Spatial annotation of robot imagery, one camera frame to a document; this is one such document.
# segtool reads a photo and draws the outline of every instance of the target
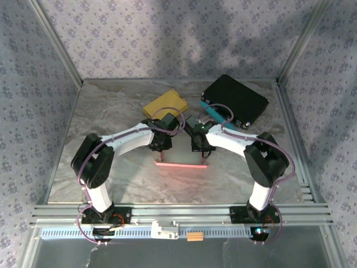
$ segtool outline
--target table surface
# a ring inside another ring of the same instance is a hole
[[[85,81],[48,202],[86,201],[70,167],[86,135],[93,132],[98,136],[110,135],[135,126],[146,117],[142,107],[172,88],[189,104],[185,116],[197,116],[201,111],[201,92],[211,83],[180,80]],[[292,152],[273,81],[242,83],[269,100],[267,109],[245,132],[260,134],[267,131],[279,145]],[[156,158],[157,152],[141,147],[114,159],[106,184],[115,203],[246,203],[252,193],[254,181],[247,163],[227,150],[217,148],[207,160],[207,169],[156,166]],[[274,198],[277,203],[302,203],[297,176],[282,183]]]

